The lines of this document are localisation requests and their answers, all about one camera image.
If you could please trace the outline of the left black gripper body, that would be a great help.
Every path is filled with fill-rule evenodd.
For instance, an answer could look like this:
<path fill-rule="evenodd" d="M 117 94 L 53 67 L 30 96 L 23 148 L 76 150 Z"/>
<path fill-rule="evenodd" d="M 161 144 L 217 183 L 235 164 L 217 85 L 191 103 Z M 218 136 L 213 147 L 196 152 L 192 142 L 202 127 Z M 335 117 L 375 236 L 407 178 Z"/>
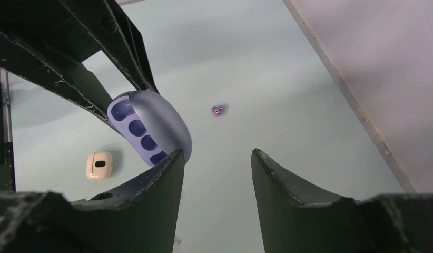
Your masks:
<path fill-rule="evenodd" d="M 74 15 L 97 14 L 101 20 L 107 16 L 106 1 L 72 1 L 72 4 L 75 6 L 70 12 L 60 1 L 0 1 L 0 31 L 15 32 L 32 45 L 83 62 L 100 47 Z M 8 43 L 0 40 L 0 65 L 12 53 L 6 48 Z"/>

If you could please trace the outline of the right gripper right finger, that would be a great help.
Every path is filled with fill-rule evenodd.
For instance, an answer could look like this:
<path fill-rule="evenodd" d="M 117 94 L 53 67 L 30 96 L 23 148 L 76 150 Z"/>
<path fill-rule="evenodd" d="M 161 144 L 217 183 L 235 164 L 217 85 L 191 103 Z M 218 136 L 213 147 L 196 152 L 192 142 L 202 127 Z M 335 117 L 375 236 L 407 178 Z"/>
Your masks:
<path fill-rule="evenodd" d="M 433 194 L 364 201 L 327 191 L 260 149 L 252 180 L 265 252 L 433 252 Z"/>

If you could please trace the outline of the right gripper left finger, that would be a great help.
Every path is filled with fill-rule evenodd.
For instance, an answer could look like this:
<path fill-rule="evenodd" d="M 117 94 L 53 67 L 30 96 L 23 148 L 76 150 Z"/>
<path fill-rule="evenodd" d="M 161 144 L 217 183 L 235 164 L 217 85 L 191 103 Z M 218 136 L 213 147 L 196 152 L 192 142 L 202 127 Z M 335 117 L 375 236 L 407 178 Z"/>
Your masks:
<path fill-rule="evenodd" d="M 172 252 L 184 166 L 173 151 L 90 200 L 0 192 L 0 252 Z"/>

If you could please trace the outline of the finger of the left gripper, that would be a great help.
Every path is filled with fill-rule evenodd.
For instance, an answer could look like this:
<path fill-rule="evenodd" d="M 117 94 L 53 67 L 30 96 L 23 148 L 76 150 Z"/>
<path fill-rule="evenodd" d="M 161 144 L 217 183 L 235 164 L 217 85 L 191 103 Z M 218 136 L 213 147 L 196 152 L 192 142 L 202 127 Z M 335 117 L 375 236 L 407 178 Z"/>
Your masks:
<path fill-rule="evenodd" d="M 137 90 L 159 93 L 143 37 L 117 1 L 59 1 Z"/>
<path fill-rule="evenodd" d="M 111 97 L 81 62 L 67 59 L 1 27 L 0 68 L 83 108 L 111 126 L 107 117 Z"/>

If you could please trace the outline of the purple earbud charging case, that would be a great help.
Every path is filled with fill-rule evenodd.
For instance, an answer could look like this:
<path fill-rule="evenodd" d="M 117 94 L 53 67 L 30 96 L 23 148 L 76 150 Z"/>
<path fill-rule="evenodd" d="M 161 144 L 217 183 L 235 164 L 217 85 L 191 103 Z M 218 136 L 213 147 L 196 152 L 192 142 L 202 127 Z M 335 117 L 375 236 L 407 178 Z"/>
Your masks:
<path fill-rule="evenodd" d="M 153 167 L 175 150 L 185 162 L 192 153 L 192 138 L 177 110 L 158 93 L 148 90 L 125 92 L 107 107 L 107 117 L 144 160 Z"/>

